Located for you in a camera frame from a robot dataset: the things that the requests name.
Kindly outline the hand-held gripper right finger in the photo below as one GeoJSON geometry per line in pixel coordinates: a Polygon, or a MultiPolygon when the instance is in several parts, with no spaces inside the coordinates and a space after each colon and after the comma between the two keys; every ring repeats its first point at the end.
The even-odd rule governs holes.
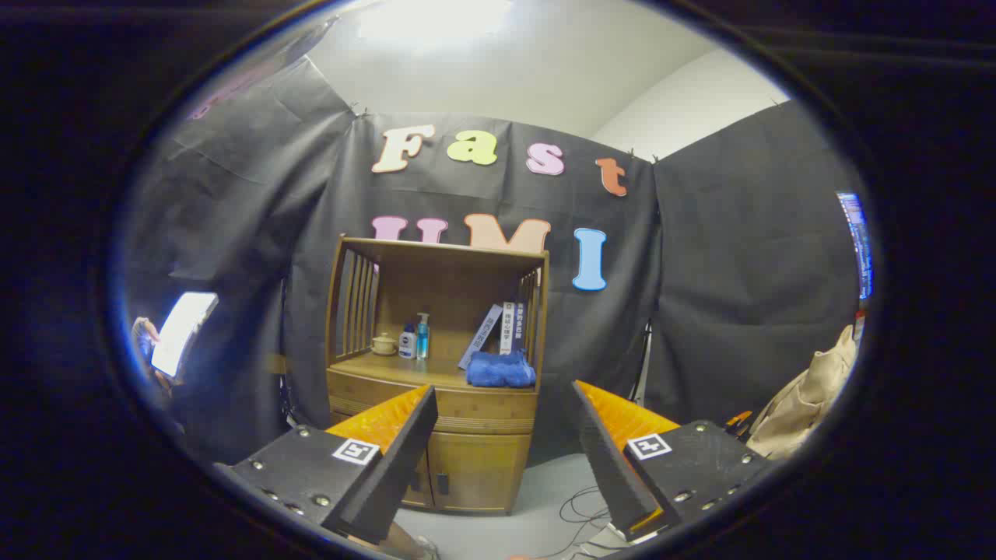
{"type": "Polygon", "coordinates": [[[713,422],[680,425],[583,380],[573,390],[580,444],[609,524],[628,542],[711,514],[773,465],[713,422]]]}

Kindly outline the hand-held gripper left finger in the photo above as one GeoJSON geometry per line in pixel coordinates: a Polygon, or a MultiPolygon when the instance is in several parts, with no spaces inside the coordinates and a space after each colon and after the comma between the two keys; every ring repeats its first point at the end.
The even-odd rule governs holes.
{"type": "Polygon", "coordinates": [[[295,524],[381,541],[437,424],[435,393],[416,387],[330,429],[300,423],[245,460],[212,470],[295,524]]]}

